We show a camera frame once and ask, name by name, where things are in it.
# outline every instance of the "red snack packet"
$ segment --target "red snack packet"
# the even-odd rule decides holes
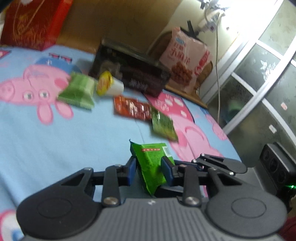
[[[114,97],[115,112],[135,119],[151,120],[151,110],[148,103],[139,102],[138,99]]]

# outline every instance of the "cartoon eye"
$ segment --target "cartoon eye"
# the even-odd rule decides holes
[[[27,92],[25,92],[25,93],[23,94],[23,98],[24,98],[24,100],[26,100],[26,101],[31,101],[31,100],[33,100],[33,99],[34,99],[33,92],[31,92],[31,91],[27,91]]]
[[[42,99],[48,99],[49,98],[49,93],[47,91],[40,91],[39,96]]]

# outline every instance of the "dark gift box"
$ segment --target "dark gift box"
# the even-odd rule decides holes
[[[97,78],[106,70],[126,87],[153,97],[158,97],[171,76],[159,61],[122,43],[103,39],[89,75]]]

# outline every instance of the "green light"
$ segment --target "green light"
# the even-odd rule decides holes
[[[286,185],[287,188],[296,189],[296,185]]]

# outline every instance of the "power cord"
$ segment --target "power cord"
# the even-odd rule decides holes
[[[208,25],[213,25],[207,18],[207,13],[209,9],[217,3],[216,0],[211,0],[207,6],[205,7],[204,11],[204,17]],[[220,120],[220,109],[221,109],[221,95],[220,95],[220,83],[219,83],[219,73],[218,73],[218,47],[219,47],[219,35],[218,35],[218,25],[220,23],[221,18],[225,16],[224,11],[220,11],[218,19],[217,19],[217,24],[216,24],[216,63],[215,63],[215,68],[216,68],[216,76],[217,76],[217,86],[218,86],[218,115],[217,115],[217,123],[219,124]]]
[[[224,16],[224,13],[220,13],[218,20],[217,20],[217,29],[216,29],[216,76],[217,76],[217,86],[218,86],[218,115],[217,115],[217,123],[219,124],[220,120],[220,109],[221,109],[221,95],[220,95],[220,83],[219,83],[219,74],[218,74],[218,47],[219,47],[219,35],[218,35],[218,25],[221,18]]]

